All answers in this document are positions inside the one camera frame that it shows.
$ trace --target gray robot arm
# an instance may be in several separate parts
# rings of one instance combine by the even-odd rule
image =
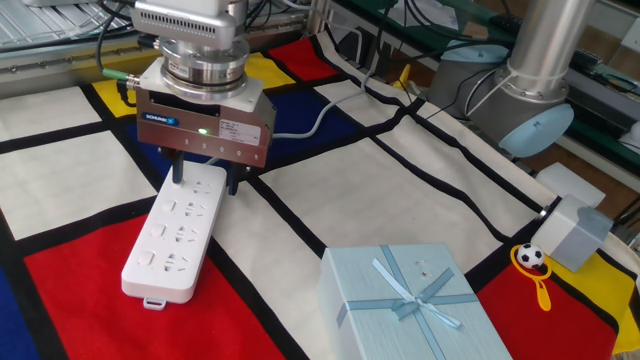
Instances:
[[[445,53],[429,101],[469,118],[514,156],[544,150],[573,120],[563,77],[594,2],[532,0],[508,59],[508,50],[497,45]]]

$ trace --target white cable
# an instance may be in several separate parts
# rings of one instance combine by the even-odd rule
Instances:
[[[103,23],[100,23],[100,24],[94,26],[90,30],[82,30],[82,27],[87,25],[88,23],[92,22],[94,19],[96,19],[98,17],[98,15],[102,15],[103,13],[104,13],[103,10],[99,10],[95,14],[93,14],[93,16],[91,16],[89,19],[87,19],[85,22],[83,22],[80,25],[76,25],[73,28],[60,29],[60,30],[51,30],[51,31],[45,31],[45,32],[41,32],[41,33],[31,34],[31,35],[20,36],[20,37],[16,37],[16,38],[12,38],[12,39],[3,41],[2,45],[4,46],[6,44],[17,43],[18,41],[30,40],[30,39],[32,39],[34,37],[40,37],[40,36],[46,36],[46,35],[57,35],[58,36],[57,40],[62,40],[62,39],[67,39],[67,38],[71,38],[71,37],[78,36],[78,35],[88,34],[88,33],[92,32],[94,30],[99,29],[100,26],[102,26]]]
[[[464,116],[467,117],[467,112],[469,111],[469,103],[471,102],[471,98],[473,97],[473,95],[476,93],[476,90],[478,90],[478,87],[480,85],[482,85],[482,83],[492,74],[494,74],[496,72],[496,70],[498,69],[493,69],[491,71],[489,71],[488,73],[486,73],[480,80],[478,80],[478,82],[476,82],[476,84],[473,86],[473,88],[471,89],[471,92],[469,93],[469,96],[467,96],[467,101],[464,103]]]
[[[494,92],[496,92],[500,87],[502,87],[502,85],[504,85],[507,81],[509,81],[509,79],[511,79],[512,77],[514,77],[514,74],[509,74],[507,77],[505,77],[501,82],[498,83],[498,85],[496,85],[493,89],[491,89],[491,91],[489,91],[489,93],[487,95],[485,95],[482,100],[480,100],[479,103],[476,104],[476,106],[473,107],[473,109],[471,109],[471,111],[469,111],[468,114],[466,114],[466,116],[470,116],[471,114],[473,114],[474,111],[476,111],[480,105],[482,105],[485,101],[487,101],[487,99],[489,98],[489,96],[493,95]]]
[[[320,123],[322,122],[322,118],[324,117],[324,115],[327,113],[327,111],[329,111],[329,109],[331,109],[332,107],[336,106],[337,104],[345,101],[345,100],[349,100],[351,98],[354,98],[358,95],[362,95],[364,93],[366,93],[366,86],[367,86],[367,82],[369,81],[369,78],[371,77],[371,75],[373,74],[373,69],[369,70],[369,72],[367,73],[367,75],[364,77],[364,80],[362,80],[362,84],[360,84],[360,90],[354,94],[351,94],[345,98],[342,98],[338,101],[334,101],[331,102],[330,104],[328,104],[327,106],[325,106],[322,111],[320,111],[320,114],[318,115],[318,118],[316,119],[316,123],[313,125],[313,128],[311,128],[311,130],[309,130],[308,132],[304,133],[304,134],[273,134],[273,138],[274,139],[306,139],[308,137],[313,136],[313,134],[316,133],[316,131],[318,130],[318,127],[320,127]]]
[[[316,14],[320,15],[320,18],[322,18],[322,20],[324,22],[329,24],[329,26],[337,27],[338,29],[348,30],[348,31],[351,31],[353,33],[356,33],[358,35],[358,50],[356,51],[356,63],[358,63],[358,64],[360,63],[360,52],[362,51],[362,33],[360,31],[358,31],[357,29],[354,29],[354,28],[350,28],[348,26],[343,26],[343,25],[332,23],[331,21],[329,21],[329,19],[326,18],[326,16],[324,16],[324,14],[320,10],[318,10],[314,6],[298,5],[298,4],[292,3],[289,0],[280,0],[280,1],[285,3],[287,6],[291,6],[294,9],[309,10],[309,11],[315,12]]]

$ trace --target gift box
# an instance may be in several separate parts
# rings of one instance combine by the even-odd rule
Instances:
[[[328,248],[321,267],[338,359],[511,359],[444,244]]]

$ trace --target power strip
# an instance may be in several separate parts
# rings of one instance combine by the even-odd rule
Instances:
[[[222,168],[188,161],[180,185],[172,172],[122,270],[122,291],[153,310],[193,296],[227,180]]]

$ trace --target ribbon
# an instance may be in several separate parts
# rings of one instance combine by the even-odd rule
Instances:
[[[453,328],[458,328],[461,325],[460,321],[441,312],[434,305],[474,302],[478,301],[478,298],[475,294],[435,296],[435,294],[440,291],[440,289],[453,277],[453,271],[451,271],[450,268],[447,268],[442,274],[440,274],[440,276],[438,276],[433,283],[427,286],[427,288],[424,289],[418,297],[414,297],[409,291],[409,286],[404,280],[404,277],[400,272],[400,268],[398,267],[398,263],[393,257],[389,246],[382,245],[381,248],[393,275],[391,275],[387,269],[382,266],[378,259],[373,260],[373,266],[389,283],[389,285],[391,285],[391,287],[393,287],[393,289],[402,296],[402,299],[347,301],[342,305],[340,312],[338,313],[338,318],[336,319],[338,322],[338,328],[342,326],[347,313],[352,310],[391,309],[399,320],[413,314],[436,359],[446,360],[440,345],[438,345],[438,341],[427,324],[427,320],[419,310],[420,307],[424,307],[429,310],[445,324]]]

